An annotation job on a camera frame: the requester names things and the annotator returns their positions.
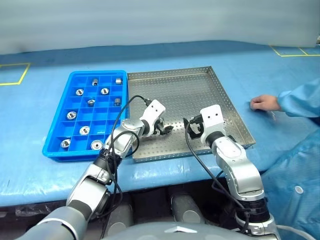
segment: perforated metal tray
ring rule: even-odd
[[[245,148],[256,143],[211,66],[128,73],[128,90],[129,96],[142,95],[160,101],[166,108],[165,126],[174,126],[169,135],[142,138],[133,155],[136,162],[190,155],[183,118],[190,119],[200,114],[202,108],[214,104],[221,106],[227,135],[232,135]],[[131,118],[139,118],[145,109],[144,104],[133,101]],[[200,139],[192,140],[191,145],[199,154],[210,152]]]

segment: white wall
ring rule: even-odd
[[[235,40],[313,47],[320,0],[1,0],[0,54]]]

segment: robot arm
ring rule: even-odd
[[[112,183],[113,177],[111,175],[114,174],[122,158],[126,157],[136,140],[132,132],[139,138],[154,134],[156,129],[160,131],[160,134],[169,133],[173,127],[163,128],[163,120],[161,119],[165,111],[166,108],[160,102],[153,100],[140,119],[123,120],[121,125],[113,132],[114,154],[108,151],[111,144],[109,136],[99,156],[88,166],[73,187],[67,198],[66,206],[59,207],[51,212],[18,239],[83,239],[89,220],[93,215],[104,212],[107,206],[110,192],[106,185]]]
[[[216,157],[217,165],[225,173],[230,194],[249,212],[248,233],[254,236],[274,235],[280,239],[274,217],[269,213],[261,176],[254,164],[248,160],[245,149],[226,136],[224,118],[219,105],[203,108],[190,124],[199,124],[200,133],[188,129],[191,138],[207,144]],[[236,211],[235,219],[245,225],[245,213]]]

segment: blue plastic tray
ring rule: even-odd
[[[116,84],[116,78],[122,79],[122,84]],[[98,84],[93,86],[93,79]],[[101,89],[108,88],[109,94],[101,94]],[[83,95],[76,91],[83,89]],[[128,80],[127,73],[117,71],[75,71],[68,78],[60,103],[53,118],[48,136],[42,149],[43,155],[57,162],[94,160],[99,150],[92,150],[91,143],[100,140],[104,143],[111,133],[112,126],[121,108],[127,103]],[[121,106],[114,106],[116,98],[121,99]],[[95,100],[89,106],[88,100]],[[67,113],[76,112],[76,118],[67,119]],[[80,128],[89,126],[88,135],[81,135]],[[62,148],[60,143],[70,139],[70,146]]]

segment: blue table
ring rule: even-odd
[[[293,57],[281,57],[283,54]],[[66,199],[89,162],[58,163],[42,148],[68,76],[73,71],[125,70],[128,73],[212,66],[235,108],[256,140],[248,158],[260,171],[317,129],[302,117],[253,112],[249,101],[260,94],[277,95],[320,75],[319,48],[277,49],[231,41],[202,41],[144,46],[107,46],[0,55],[0,207]],[[31,63],[20,84],[18,82]],[[215,158],[201,158],[214,174]],[[119,166],[123,191],[208,179],[194,157]]]

